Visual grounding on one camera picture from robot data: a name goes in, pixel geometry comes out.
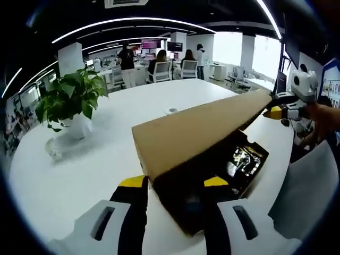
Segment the ceiling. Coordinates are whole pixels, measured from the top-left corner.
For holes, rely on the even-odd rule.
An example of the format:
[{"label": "ceiling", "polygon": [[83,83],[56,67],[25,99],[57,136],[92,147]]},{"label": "ceiling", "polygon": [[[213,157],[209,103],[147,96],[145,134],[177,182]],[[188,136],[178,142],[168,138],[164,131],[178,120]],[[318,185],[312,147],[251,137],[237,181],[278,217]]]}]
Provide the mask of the ceiling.
[{"label": "ceiling", "polygon": [[[298,25],[294,28],[300,50],[320,63],[331,56],[323,54],[327,43],[320,33],[312,29],[309,17],[297,15],[289,4],[266,0],[279,27],[284,27],[283,11],[290,13],[289,19]],[[266,15],[255,0],[149,0],[145,6],[127,6],[106,9],[104,0],[30,0],[21,6],[12,4],[13,22],[4,23],[6,45],[0,63],[0,87],[4,87],[19,68],[20,74],[7,90],[6,97],[18,92],[36,73],[56,61],[57,51],[68,44],[79,42],[83,48],[108,41],[157,37],[168,32],[181,31],[187,34],[211,33],[187,24],[168,21],[133,20],[110,22],[78,31],[56,43],[52,41],[75,29],[96,22],[129,17],[152,17],[179,20],[193,24],[214,22],[254,22],[270,25]],[[276,38],[273,28],[264,29],[250,26],[219,25],[208,27],[215,31],[242,31],[249,35],[261,34]],[[97,46],[88,52],[104,48]]]}]

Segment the green leaves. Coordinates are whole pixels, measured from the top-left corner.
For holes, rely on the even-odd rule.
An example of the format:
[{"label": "green leaves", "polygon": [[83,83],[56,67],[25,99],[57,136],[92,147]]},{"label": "green leaves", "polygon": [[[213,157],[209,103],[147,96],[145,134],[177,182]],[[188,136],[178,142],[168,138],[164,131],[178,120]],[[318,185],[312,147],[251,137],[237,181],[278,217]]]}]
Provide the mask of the green leaves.
[{"label": "green leaves", "polygon": [[48,128],[59,132],[61,129],[53,128],[51,122],[64,127],[62,120],[72,119],[75,114],[81,112],[91,119],[93,109],[98,108],[98,97],[108,96],[105,87],[97,72],[85,69],[57,78],[36,107],[38,121],[47,121]]},{"label": "green leaves", "polygon": [[92,111],[93,108],[91,105],[89,105],[85,100],[81,101],[81,109],[85,115],[85,117],[91,119],[92,118]]}]

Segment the white flower pot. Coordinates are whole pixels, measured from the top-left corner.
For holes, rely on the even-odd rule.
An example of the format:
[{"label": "white flower pot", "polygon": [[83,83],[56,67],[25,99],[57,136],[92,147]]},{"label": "white flower pot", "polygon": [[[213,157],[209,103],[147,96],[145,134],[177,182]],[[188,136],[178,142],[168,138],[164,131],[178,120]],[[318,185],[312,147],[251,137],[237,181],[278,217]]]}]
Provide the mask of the white flower pot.
[{"label": "white flower pot", "polygon": [[74,139],[80,140],[92,132],[92,120],[85,117],[83,113],[76,114],[73,119],[63,120],[66,132]]}]

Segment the human hand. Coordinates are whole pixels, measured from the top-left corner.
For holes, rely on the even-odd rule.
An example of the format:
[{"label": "human hand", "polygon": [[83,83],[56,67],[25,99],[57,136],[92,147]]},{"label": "human hand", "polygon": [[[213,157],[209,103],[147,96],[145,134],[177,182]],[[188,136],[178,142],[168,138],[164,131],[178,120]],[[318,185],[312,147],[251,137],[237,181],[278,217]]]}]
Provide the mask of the human hand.
[{"label": "human hand", "polygon": [[326,136],[337,128],[336,112],[334,108],[310,104],[306,107],[311,120],[315,121],[315,131],[318,135],[318,142],[324,140]]}]

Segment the pillar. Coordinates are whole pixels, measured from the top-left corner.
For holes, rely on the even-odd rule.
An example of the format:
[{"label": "pillar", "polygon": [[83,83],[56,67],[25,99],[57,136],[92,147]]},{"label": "pillar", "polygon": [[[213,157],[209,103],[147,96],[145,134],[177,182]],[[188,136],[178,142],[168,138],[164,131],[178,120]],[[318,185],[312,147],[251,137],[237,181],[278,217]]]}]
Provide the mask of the pillar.
[{"label": "pillar", "polygon": [[178,53],[178,58],[181,60],[185,57],[186,52],[186,33],[175,32],[171,33],[171,41],[174,43],[182,43],[183,51]]},{"label": "pillar", "polygon": [[75,42],[58,50],[58,60],[60,77],[84,68],[81,44]]},{"label": "pillar", "polygon": [[251,71],[254,59],[255,36],[245,36],[242,38],[241,66]]}]

